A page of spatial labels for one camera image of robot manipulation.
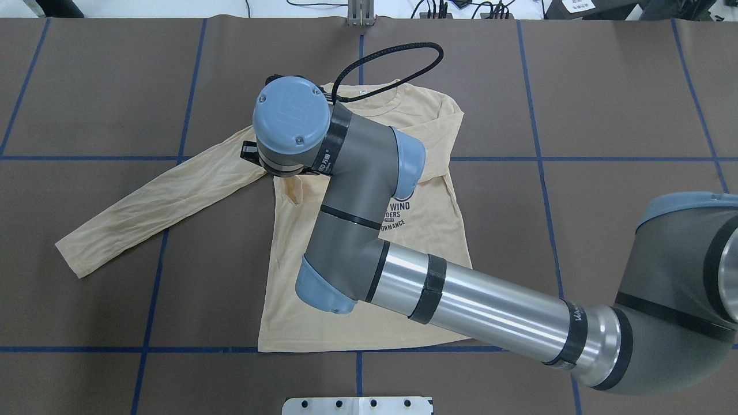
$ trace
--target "blue cap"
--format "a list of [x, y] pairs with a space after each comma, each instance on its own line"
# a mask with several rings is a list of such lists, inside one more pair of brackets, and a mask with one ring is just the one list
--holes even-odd
[[693, 209], [693, 208], [738, 208], [738, 195], [729, 193], [710, 193], [710, 192], [679, 192], [669, 193], [653, 199], [646, 207], [644, 217], [641, 219], [642, 224], [654, 219], [657, 216], [666, 215], [667, 213], [676, 212], [677, 210]]
[[297, 274], [294, 291], [300, 297], [300, 300], [309, 306], [336, 314], [350, 313], [357, 302], [323, 279], [310, 263], [308, 263], [304, 255], [303, 264], [300, 266], [300, 272]]
[[299, 154], [319, 144], [328, 132], [328, 101], [314, 83], [285, 76], [266, 85], [256, 98], [254, 132], [279, 154]]
[[405, 200], [413, 195], [420, 176], [425, 167], [425, 146], [415, 137], [411, 137], [392, 127], [397, 139], [397, 188], [393, 198]]

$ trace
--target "paper label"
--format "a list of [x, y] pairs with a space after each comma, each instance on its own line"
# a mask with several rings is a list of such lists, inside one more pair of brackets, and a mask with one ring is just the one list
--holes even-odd
[[579, 13], [595, 8], [592, 0], [561, 0], [561, 2], [566, 7], [566, 10], [569, 10], [569, 13]]

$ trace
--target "gray table surface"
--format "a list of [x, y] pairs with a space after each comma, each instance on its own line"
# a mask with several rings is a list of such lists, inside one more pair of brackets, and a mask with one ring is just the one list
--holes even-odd
[[[278, 414], [287, 397], [420, 394], [437, 414], [735, 414], [738, 351], [665, 397], [579, 387], [468, 340], [255, 350], [274, 219], [261, 179], [77, 280], [53, 244], [251, 124], [273, 73], [332, 81], [435, 41], [414, 84], [466, 112], [451, 173], [477, 270], [612, 303], [646, 204], [738, 191], [738, 26], [683, 21], [0, 19], [0, 414]], [[432, 58], [366, 65], [383, 83]]]

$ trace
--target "white floor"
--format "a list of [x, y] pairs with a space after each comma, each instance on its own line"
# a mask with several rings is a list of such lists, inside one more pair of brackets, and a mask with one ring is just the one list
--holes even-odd
[[[345, 0], [293, 0], [293, 2], [344, 3]], [[541, 1], [546, 7], [551, 0], [515, 0], [510, 11], [515, 18], [541, 19]], [[717, 0], [712, 7], [713, 16], [726, 21], [738, 21], [738, 7], [727, 7], [725, 0]], [[148, 17], [210, 17], [219, 14], [246, 17], [245, 0], [75, 0], [75, 4], [87, 17], [92, 18], [148, 18]], [[345, 7], [313, 6], [298, 7], [285, 0], [249, 0], [252, 17], [318, 17], [346, 16]], [[409, 18], [417, 0], [375, 0], [375, 14], [394, 18]], [[449, 12], [454, 18], [470, 18], [476, 6], [459, 10], [449, 2]], [[487, 11], [487, 6], [480, 11]], [[421, 5], [419, 12], [427, 7]], [[630, 18], [637, 18], [634, 12]], [[0, 0], [0, 17], [35, 17], [23, 0]]]

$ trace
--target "robotic arm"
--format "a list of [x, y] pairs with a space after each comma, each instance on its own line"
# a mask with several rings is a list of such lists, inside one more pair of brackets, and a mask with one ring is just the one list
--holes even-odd
[[646, 209], [613, 306], [583, 307], [379, 238], [412, 195], [423, 145], [283, 77], [241, 156], [277, 176], [331, 177], [297, 295], [327, 312], [366, 301], [492, 343], [617, 394], [669, 393], [717, 370], [738, 328], [738, 196], [674, 193]]

